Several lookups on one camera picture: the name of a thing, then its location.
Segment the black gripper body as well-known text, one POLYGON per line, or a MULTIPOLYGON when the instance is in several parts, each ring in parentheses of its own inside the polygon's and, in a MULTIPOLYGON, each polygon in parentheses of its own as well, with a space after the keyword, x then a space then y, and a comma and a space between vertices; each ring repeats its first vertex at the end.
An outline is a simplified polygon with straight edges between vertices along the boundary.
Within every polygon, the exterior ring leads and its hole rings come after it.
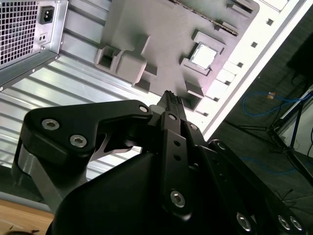
POLYGON ((72 191, 51 235, 230 235, 213 184, 186 155, 140 154, 72 191))

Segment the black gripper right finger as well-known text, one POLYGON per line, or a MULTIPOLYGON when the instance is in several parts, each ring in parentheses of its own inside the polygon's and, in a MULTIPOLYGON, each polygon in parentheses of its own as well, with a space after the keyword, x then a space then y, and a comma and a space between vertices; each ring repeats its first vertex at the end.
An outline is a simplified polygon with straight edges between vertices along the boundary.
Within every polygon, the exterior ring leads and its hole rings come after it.
POLYGON ((215 235, 306 235, 296 215, 224 143, 206 142, 186 119, 183 101, 173 96, 192 159, 201 179, 208 179, 221 218, 211 226, 215 235))

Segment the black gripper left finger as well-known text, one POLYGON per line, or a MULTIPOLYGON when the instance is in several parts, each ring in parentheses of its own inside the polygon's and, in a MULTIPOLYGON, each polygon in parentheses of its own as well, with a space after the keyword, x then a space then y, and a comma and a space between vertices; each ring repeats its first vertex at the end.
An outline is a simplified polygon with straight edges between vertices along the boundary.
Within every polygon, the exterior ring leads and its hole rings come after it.
POLYGON ((56 214, 72 191, 135 156, 187 157, 173 96, 166 91, 155 109, 126 100, 32 110, 23 122, 23 170, 56 214))

